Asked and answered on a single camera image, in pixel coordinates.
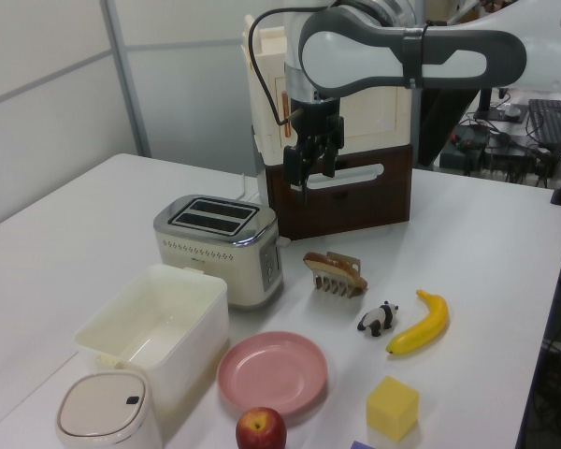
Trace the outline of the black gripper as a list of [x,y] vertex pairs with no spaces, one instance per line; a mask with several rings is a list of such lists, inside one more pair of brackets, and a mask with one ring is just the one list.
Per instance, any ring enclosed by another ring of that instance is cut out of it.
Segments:
[[334,178],[338,152],[344,147],[344,120],[339,98],[316,102],[292,98],[291,109],[298,112],[291,120],[297,141],[283,149],[283,180],[290,185],[297,202],[306,202],[307,180],[315,163],[312,143],[325,138],[322,173]]

